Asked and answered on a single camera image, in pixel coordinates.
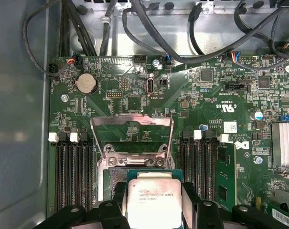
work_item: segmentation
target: screw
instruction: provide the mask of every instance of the screw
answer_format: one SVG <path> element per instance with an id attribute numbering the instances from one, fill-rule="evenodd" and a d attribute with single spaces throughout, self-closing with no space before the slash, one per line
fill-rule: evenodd
<path id="1" fill-rule="evenodd" d="M 67 94 L 63 94 L 61 98 L 63 102 L 68 102 L 69 100 L 69 96 Z"/>
<path id="2" fill-rule="evenodd" d="M 260 164 L 262 164 L 262 162 L 263 162 L 262 157 L 260 157 L 260 156 L 255 156 L 255 157 L 254 157 L 254 163 L 255 163 L 256 165 L 260 165 Z"/>
<path id="3" fill-rule="evenodd" d="M 203 203 L 204 205 L 206 205 L 206 206 L 212 206 L 212 203 L 211 202 L 208 202 L 208 201 L 205 201 L 204 203 Z"/>
<path id="4" fill-rule="evenodd" d="M 243 211 L 243 212 L 248 212 L 248 208 L 247 207 L 239 207 L 240 211 Z"/>
<path id="5" fill-rule="evenodd" d="M 115 166 L 117 164 L 117 159 L 115 157 L 110 157 L 108 159 L 109 166 Z"/>
<path id="6" fill-rule="evenodd" d="M 158 160 L 156 161 L 156 165 L 157 165 L 157 167 L 162 167 L 162 166 L 164 165 L 163 160 L 162 160 L 162 159 L 158 159 Z"/>
<path id="7" fill-rule="evenodd" d="M 160 65 L 160 61 L 157 60 L 157 59 L 155 59 L 155 60 L 153 60 L 152 65 L 153 65 L 155 68 L 157 68 L 157 67 Z"/>

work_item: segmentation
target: heatsink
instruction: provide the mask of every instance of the heatsink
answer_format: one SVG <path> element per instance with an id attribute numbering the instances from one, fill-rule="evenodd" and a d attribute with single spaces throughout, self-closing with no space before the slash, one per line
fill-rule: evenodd
<path id="1" fill-rule="evenodd" d="M 289 123 L 273 123 L 273 164 L 289 167 Z"/>

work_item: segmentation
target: microchip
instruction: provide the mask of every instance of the microchip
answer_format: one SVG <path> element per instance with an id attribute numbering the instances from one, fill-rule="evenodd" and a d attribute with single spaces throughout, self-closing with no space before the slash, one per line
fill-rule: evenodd
<path id="1" fill-rule="evenodd" d="M 264 129 L 264 127 L 265 127 L 265 122 L 262 122 L 262 121 L 255 121 L 254 122 L 254 128 L 256 130 L 262 130 L 262 129 Z"/>
<path id="2" fill-rule="evenodd" d="M 188 101 L 183 101 L 182 102 L 182 108 L 185 108 L 185 109 L 189 108 L 189 102 Z"/>
<path id="3" fill-rule="evenodd" d="M 258 88 L 270 88 L 270 78 L 264 77 L 264 76 L 259 76 Z"/>
<path id="4" fill-rule="evenodd" d="M 227 201 L 227 189 L 219 185 L 219 197 Z"/>
<path id="5" fill-rule="evenodd" d="M 218 160 L 227 163 L 227 151 L 225 148 L 218 147 Z"/>
<path id="6" fill-rule="evenodd" d="M 189 111 L 182 111 L 181 117 L 187 117 L 189 115 Z"/>
<path id="7" fill-rule="evenodd" d="M 212 81 L 212 71 L 211 70 L 201 70 L 201 81 L 203 81 L 203 82 Z"/>

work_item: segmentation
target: wire connector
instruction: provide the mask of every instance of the wire connector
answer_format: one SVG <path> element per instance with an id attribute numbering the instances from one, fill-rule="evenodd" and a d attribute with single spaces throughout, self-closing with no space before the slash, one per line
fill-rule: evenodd
<path id="1" fill-rule="evenodd" d="M 203 4 L 200 2 L 193 7 L 191 13 L 189 14 L 188 22 L 196 21 L 199 18 L 200 13 L 202 12 L 202 5 Z"/>

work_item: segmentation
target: white sticker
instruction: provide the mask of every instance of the white sticker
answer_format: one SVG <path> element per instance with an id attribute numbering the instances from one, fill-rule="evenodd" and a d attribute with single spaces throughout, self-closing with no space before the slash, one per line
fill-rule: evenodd
<path id="1" fill-rule="evenodd" d="M 273 209 L 273 217 L 289 227 L 289 217 L 283 215 L 275 209 Z"/>
<path id="2" fill-rule="evenodd" d="M 224 134 L 236 134 L 236 122 L 224 122 Z"/>

